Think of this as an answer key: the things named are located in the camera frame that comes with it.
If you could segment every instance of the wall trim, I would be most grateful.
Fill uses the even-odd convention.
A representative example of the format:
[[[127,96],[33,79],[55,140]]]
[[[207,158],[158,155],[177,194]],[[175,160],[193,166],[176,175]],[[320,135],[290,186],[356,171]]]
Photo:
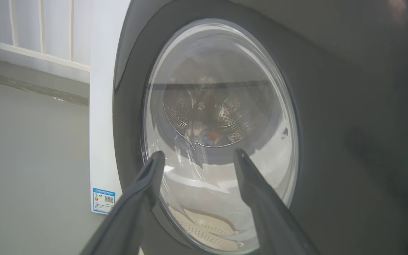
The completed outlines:
[[[0,49],[1,50],[6,50],[9,52],[17,53],[20,55],[28,56],[31,58],[37,58],[39,60],[45,60],[45,61],[50,61],[52,63],[57,63],[63,66],[71,67],[71,68],[76,68],[82,71],[90,72],[91,67],[89,65],[85,65],[82,63],[78,63],[75,61],[70,61],[62,58],[58,58],[52,55],[48,54],[42,54],[40,52],[34,51],[34,50],[28,50],[20,47],[14,47],[13,45],[7,45],[2,42],[0,42]]]

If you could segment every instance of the gray floor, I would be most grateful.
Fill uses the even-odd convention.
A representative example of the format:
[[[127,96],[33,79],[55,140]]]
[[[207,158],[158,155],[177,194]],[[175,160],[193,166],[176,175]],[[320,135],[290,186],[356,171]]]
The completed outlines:
[[[78,254],[89,200],[89,108],[0,85],[0,255]]]

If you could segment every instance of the door glass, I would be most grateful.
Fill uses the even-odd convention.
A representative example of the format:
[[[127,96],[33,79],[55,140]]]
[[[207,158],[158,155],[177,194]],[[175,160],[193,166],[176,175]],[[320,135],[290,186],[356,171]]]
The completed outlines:
[[[248,153],[287,206],[298,171],[293,106],[261,43],[220,19],[183,27],[154,64],[143,118],[143,156],[165,153],[160,201],[183,234],[212,253],[257,249],[234,149]]]

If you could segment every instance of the qr code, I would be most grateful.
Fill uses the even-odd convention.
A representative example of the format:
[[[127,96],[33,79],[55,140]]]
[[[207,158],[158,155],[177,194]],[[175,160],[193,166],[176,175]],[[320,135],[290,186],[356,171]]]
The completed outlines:
[[[105,202],[114,203],[114,197],[107,197],[107,196],[105,196]]]

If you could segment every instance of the washing machine door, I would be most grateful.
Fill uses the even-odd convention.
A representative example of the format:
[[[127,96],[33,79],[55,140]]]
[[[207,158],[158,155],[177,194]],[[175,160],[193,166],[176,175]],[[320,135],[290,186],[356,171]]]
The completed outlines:
[[[145,254],[251,254],[246,151],[322,254],[408,254],[408,2],[133,0],[115,63],[125,190],[165,153]]]

